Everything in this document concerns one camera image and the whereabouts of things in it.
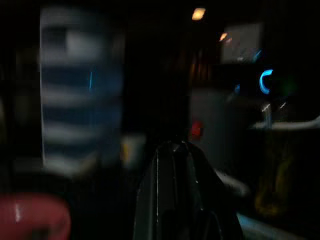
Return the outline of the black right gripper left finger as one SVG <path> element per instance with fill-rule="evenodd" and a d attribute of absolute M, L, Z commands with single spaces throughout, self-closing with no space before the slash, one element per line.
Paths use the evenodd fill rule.
<path fill-rule="evenodd" d="M 137 191 L 132 240 L 187 240 L 176 171 L 182 146 L 165 142 L 152 154 Z"/>

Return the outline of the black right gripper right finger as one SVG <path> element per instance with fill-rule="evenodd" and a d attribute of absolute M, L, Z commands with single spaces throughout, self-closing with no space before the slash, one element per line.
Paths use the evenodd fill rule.
<path fill-rule="evenodd" d="M 228 189 L 203 151 L 186 143 L 192 240 L 244 240 Z"/>

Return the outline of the white printed mug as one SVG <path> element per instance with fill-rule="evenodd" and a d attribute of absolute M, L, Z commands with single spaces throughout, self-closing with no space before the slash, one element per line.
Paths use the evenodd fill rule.
<path fill-rule="evenodd" d="M 127 134 L 121 139 L 121 161 L 128 170 L 137 170 L 144 158 L 147 137 L 144 134 Z"/>

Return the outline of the yellow oil bottle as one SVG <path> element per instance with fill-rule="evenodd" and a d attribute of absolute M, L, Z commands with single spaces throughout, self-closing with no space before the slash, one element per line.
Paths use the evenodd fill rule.
<path fill-rule="evenodd" d="M 287 131 L 267 131 L 264 163 L 254 199 L 255 210 L 266 218 L 286 213 L 293 188 L 295 149 Z"/>

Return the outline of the white stacked plastic container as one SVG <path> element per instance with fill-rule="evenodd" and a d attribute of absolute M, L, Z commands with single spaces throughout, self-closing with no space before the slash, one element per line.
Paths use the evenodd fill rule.
<path fill-rule="evenodd" d="M 125 34 L 106 16 L 50 6 L 39 18 L 43 168 L 74 178 L 121 151 Z"/>

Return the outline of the pink plate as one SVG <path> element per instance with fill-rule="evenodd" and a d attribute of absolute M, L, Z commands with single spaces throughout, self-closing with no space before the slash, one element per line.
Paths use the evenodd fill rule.
<path fill-rule="evenodd" d="M 70 240 L 68 203 L 53 194 L 0 194 L 0 240 Z"/>

